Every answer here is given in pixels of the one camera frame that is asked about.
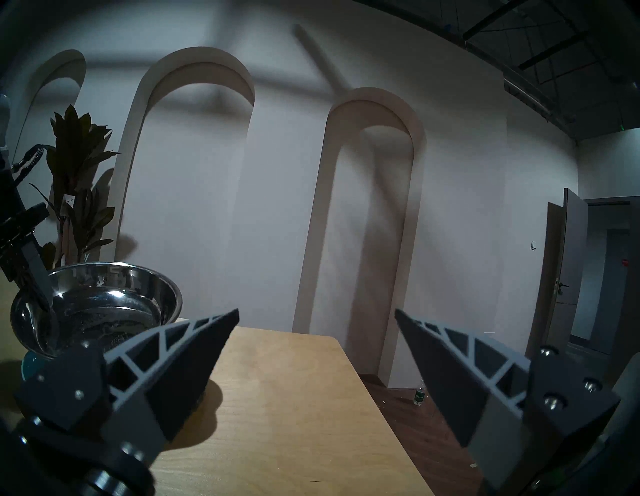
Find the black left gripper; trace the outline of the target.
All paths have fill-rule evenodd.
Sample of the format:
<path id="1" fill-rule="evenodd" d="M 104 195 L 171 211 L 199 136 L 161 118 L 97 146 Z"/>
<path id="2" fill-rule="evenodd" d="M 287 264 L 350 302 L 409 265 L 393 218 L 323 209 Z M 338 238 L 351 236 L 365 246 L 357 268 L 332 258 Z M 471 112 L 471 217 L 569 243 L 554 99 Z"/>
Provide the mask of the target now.
<path id="1" fill-rule="evenodd" d="M 9 282 L 28 286 L 50 322 L 48 347 L 57 348 L 60 325 L 53 306 L 53 286 L 41 258 L 35 227 L 49 216 L 43 202 L 25 209 L 21 203 L 1 203 L 1 271 Z"/>

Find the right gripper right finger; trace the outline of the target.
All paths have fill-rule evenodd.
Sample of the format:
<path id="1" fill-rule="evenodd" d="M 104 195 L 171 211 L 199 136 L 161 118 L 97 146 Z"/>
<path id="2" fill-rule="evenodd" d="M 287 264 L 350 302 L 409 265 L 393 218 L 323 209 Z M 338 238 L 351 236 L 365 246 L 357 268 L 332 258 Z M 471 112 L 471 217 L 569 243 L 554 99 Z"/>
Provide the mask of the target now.
<path id="1" fill-rule="evenodd" d="M 486 494 L 552 494 L 568 482 L 621 399 L 552 345 L 532 359 L 483 335 L 395 321 L 427 392 L 483 476 Z"/>

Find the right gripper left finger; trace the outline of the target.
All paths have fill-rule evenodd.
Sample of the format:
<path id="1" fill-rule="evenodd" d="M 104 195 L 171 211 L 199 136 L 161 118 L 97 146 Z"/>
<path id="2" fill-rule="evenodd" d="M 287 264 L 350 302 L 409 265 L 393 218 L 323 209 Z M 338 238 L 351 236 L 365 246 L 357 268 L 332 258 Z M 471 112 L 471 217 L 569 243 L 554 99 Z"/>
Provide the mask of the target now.
<path id="1" fill-rule="evenodd" d="M 74 345 L 25 380 L 26 419 L 101 442 L 169 442 L 204 393 L 239 310 L 143 331 L 103 353 Z"/>

